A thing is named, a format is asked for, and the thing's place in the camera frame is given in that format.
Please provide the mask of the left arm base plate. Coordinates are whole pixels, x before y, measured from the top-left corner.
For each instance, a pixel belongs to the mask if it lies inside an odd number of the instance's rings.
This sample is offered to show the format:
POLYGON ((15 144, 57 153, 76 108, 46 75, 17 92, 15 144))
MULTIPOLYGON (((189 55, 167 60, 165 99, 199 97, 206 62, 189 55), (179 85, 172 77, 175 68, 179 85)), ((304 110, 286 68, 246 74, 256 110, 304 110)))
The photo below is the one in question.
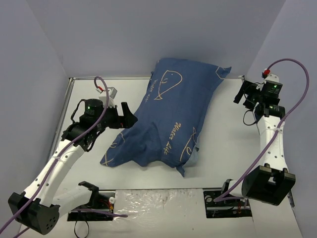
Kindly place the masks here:
MULTIPOLYGON (((99 192, 99 196, 93 205, 84 204, 77 209, 92 209, 104 212, 113 213, 114 204, 109 202, 109 199, 112 201, 115 199, 115 191, 104 190, 99 192)), ((107 216, 101 213, 95 213, 92 211, 71 211, 67 214, 68 222, 99 222, 99 221, 112 221, 113 217, 107 216)))

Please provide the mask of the blue patterned pillowcase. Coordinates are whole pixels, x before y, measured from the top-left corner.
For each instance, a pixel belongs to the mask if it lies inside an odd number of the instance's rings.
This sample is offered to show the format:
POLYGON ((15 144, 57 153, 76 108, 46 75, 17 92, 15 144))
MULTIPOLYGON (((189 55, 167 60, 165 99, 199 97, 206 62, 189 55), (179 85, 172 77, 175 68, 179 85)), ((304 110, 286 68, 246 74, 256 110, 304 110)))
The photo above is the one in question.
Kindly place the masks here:
POLYGON ((194 60, 160 59, 135 112, 137 122, 117 135, 100 164, 133 161, 145 167, 160 161, 185 174, 213 93, 230 71, 194 60))

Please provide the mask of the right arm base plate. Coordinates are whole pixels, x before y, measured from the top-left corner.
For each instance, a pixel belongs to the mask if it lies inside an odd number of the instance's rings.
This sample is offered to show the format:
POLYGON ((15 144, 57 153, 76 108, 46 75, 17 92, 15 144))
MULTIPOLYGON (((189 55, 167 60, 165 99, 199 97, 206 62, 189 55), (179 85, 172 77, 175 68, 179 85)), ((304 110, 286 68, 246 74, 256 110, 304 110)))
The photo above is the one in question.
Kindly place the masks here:
POLYGON ((221 189, 204 189, 204 203, 207 219, 252 217, 250 203, 245 199, 231 199, 215 202, 221 189))

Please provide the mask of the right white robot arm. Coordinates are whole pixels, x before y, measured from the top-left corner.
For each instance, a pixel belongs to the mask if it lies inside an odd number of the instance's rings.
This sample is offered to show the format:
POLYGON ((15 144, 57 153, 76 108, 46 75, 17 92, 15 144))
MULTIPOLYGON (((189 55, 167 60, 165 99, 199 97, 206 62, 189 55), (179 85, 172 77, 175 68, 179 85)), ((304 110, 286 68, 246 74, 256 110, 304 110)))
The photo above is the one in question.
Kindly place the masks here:
POLYGON ((254 116, 254 125, 260 135, 261 152, 250 168, 238 180, 228 179, 216 201, 226 205, 237 199, 253 199, 278 206, 296 182, 290 173, 284 156, 283 129, 285 108, 279 105, 282 84, 270 80, 252 83, 243 80, 234 98, 254 116))

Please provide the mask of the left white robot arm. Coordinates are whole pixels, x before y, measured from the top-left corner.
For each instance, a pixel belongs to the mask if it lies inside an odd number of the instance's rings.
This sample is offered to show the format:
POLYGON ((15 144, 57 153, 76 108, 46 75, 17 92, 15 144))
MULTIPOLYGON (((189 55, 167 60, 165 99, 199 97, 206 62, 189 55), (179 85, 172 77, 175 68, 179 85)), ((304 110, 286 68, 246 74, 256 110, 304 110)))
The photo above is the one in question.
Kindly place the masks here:
POLYGON ((121 103, 121 116, 117 106, 108 106, 100 99, 83 102, 84 113, 63 132, 56 151, 40 174, 22 193, 14 192, 8 199, 13 218, 42 235, 48 234, 61 216, 77 207, 98 205, 99 188, 89 182, 80 182, 60 196, 56 196, 56 191, 75 162, 92 150, 106 128, 131 128, 137 122, 126 102, 121 103))

